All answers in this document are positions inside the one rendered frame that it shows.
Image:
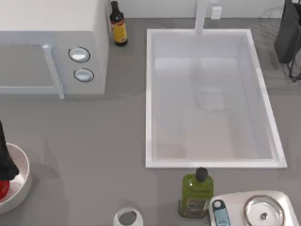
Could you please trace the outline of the white sink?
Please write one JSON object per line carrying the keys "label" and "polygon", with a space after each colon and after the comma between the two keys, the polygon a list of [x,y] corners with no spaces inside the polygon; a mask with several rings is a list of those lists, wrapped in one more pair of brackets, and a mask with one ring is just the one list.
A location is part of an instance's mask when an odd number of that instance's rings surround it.
{"label": "white sink", "polygon": [[249,29],[148,29],[145,166],[283,168]]}

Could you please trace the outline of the small round microwave knob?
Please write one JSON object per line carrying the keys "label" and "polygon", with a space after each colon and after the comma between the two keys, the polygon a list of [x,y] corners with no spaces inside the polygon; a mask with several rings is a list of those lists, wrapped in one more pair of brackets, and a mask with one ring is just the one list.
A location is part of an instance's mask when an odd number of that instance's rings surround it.
{"label": "small round microwave knob", "polygon": [[87,68],[80,68],[80,69],[75,70],[73,72],[73,76],[76,80],[83,82],[83,83],[91,82],[95,77],[94,73]]}

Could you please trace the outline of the dark brown sauce bottle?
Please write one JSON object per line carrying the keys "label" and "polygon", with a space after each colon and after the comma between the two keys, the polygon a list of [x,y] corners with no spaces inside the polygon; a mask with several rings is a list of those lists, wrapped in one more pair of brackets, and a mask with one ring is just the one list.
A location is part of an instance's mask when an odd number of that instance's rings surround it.
{"label": "dark brown sauce bottle", "polygon": [[111,1],[110,5],[111,13],[109,19],[113,32],[113,41],[117,46],[122,47],[127,45],[128,42],[124,14],[120,11],[116,0]]}

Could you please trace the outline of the large round microwave knob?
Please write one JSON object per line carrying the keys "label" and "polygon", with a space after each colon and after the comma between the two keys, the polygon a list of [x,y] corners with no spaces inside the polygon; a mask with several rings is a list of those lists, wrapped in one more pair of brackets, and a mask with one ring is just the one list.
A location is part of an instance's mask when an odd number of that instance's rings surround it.
{"label": "large round microwave knob", "polygon": [[77,63],[84,63],[90,59],[90,52],[84,47],[76,47],[68,50],[69,58]]}

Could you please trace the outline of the green bottle with black cap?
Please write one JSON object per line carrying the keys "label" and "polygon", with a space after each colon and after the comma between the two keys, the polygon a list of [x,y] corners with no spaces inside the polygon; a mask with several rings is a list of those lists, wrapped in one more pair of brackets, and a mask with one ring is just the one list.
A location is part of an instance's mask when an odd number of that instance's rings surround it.
{"label": "green bottle with black cap", "polygon": [[203,218],[207,215],[208,205],[214,196],[214,181],[208,170],[199,167],[193,174],[182,178],[182,195],[178,213],[183,218]]}

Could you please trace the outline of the pale microwave oven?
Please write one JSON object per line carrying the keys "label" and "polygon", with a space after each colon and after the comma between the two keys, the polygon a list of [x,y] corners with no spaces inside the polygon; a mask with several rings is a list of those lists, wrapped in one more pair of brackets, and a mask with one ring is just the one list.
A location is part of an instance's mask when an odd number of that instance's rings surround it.
{"label": "pale microwave oven", "polygon": [[[0,95],[58,95],[42,45],[51,46],[64,98],[105,92],[109,58],[108,0],[0,0]],[[72,61],[84,47],[90,59]],[[91,82],[73,72],[87,68]]]}

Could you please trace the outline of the white round cup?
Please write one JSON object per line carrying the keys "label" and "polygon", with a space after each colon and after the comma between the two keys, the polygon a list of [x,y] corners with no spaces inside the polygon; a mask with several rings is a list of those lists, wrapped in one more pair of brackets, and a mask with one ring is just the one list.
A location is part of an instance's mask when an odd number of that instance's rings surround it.
{"label": "white round cup", "polygon": [[112,226],[143,226],[143,218],[135,208],[123,207],[115,214]]}

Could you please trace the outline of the tall white tap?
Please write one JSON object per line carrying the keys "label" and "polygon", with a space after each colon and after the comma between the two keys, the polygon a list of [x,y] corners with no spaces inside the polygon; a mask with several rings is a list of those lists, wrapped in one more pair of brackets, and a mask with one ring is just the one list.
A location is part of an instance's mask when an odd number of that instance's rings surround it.
{"label": "tall white tap", "polygon": [[195,27],[194,27],[194,31],[196,35],[201,35],[203,31],[207,5],[208,5],[208,0],[197,0],[196,18],[195,18]]}

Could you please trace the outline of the white bowl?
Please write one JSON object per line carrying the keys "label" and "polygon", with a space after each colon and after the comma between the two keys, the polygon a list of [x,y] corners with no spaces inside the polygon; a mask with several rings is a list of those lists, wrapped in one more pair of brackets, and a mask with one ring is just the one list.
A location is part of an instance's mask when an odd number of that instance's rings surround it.
{"label": "white bowl", "polygon": [[10,182],[8,194],[0,200],[0,215],[17,208],[26,199],[32,185],[30,163],[24,150],[11,143],[7,143],[7,148],[19,174]]}

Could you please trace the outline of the steel scale plate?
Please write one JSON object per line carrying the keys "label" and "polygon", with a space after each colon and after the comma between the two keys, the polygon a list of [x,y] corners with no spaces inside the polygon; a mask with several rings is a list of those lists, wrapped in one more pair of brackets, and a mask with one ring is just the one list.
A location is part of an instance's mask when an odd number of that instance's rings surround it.
{"label": "steel scale plate", "polygon": [[243,206],[246,226],[285,226],[283,207],[268,195],[254,195]]}

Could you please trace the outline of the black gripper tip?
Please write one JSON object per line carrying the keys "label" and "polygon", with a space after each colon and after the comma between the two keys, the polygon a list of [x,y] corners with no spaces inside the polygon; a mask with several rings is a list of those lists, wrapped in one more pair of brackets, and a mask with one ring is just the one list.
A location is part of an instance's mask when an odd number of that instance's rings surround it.
{"label": "black gripper tip", "polygon": [[5,140],[0,120],[0,181],[11,181],[19,174],[19,169],[12,160]]}

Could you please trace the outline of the red object in bowl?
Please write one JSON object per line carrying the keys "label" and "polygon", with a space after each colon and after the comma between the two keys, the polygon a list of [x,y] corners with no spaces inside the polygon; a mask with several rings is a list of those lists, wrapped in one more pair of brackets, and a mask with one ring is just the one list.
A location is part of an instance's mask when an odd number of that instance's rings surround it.
{"label": "red object in bowl", "polygon": [[0,201],[7,196],[9,188],[10,181],[0,181]]}

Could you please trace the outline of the white kitchen scale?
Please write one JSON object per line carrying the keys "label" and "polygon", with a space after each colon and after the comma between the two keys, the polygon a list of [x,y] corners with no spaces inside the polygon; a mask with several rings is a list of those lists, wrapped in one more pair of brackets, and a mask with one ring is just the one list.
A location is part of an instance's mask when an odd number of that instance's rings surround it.
{"label": "white kitchen scale", "polygon": [[278,201],[285,212],[285,226],[301,226],[288,196],[273,190],[237,192],[213,197],[208,209],[210,226],[246,226],[243,206],[254,195],[268,195]]}

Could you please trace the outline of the white wall socket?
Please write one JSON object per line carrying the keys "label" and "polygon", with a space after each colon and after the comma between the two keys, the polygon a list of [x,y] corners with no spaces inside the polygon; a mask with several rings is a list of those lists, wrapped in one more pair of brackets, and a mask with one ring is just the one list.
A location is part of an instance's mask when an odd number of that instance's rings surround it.
{"label": "white wall socket", "polygon": [[222,7],[214,6],[212,7],[211,19],[220,19],[222,16]]}

